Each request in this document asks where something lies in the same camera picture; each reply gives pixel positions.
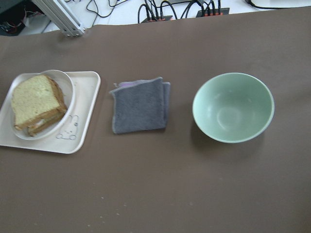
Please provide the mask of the aluminium frame post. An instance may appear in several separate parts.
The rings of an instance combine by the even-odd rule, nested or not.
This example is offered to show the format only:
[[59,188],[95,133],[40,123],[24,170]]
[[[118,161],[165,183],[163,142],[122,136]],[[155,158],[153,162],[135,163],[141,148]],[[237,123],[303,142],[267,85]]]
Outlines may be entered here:
[[33,0],[66,37],[80,37],[85,28],[64,0]]

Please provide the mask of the fried egg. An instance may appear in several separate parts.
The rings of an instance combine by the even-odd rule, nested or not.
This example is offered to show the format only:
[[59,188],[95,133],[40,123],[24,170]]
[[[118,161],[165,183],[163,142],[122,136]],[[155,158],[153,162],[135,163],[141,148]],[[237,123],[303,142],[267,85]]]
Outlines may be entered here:
[[46,119],[41,119],[39,120],[37,123],[34,124],[34,127],[41,127],[42,125],[44,125],[47,122]]

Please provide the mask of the green ceramic bowl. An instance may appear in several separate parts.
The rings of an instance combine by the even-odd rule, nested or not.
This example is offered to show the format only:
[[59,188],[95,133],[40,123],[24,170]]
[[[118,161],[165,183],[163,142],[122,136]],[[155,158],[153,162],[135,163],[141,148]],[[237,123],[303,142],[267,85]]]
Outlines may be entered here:
[[267,85],[244,73],[211,78],[198,89],[192,103],[198,128],[223,143],[259,136],[270,125],[274,112],[274,98]]

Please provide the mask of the white round plate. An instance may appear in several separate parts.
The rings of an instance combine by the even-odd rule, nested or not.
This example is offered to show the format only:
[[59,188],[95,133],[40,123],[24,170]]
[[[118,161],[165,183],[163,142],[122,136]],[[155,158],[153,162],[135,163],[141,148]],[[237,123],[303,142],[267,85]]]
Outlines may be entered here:
[[[39,140],[56,132],[68,119],[75,104],[72,79],[63,71],[18,75],[8,93],[14,134],[24,140]],[[34,124],[41,119],[41,127]]]

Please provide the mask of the cream rabbit tray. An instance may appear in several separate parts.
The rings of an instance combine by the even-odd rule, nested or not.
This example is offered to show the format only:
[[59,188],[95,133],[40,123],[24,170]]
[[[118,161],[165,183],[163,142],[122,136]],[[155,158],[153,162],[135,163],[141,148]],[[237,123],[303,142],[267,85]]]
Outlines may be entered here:
[[101,85],[100,76],[94,71],[66,72],[72,79],[75,104],[68,119],[50,136],[39,140],[18,138],[11,125],[11,107],[8,93],[0,110],[1,146],[71,154],[84,143],[93,108]]

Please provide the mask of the grey folded cloth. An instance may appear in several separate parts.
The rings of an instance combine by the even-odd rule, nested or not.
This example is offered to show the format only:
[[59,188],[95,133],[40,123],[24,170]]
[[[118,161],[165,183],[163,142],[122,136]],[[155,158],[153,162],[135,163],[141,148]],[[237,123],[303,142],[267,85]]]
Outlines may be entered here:
[[171,83],[162,77],[119,83],[114,99],[115,134],[164,129],[167,126]]

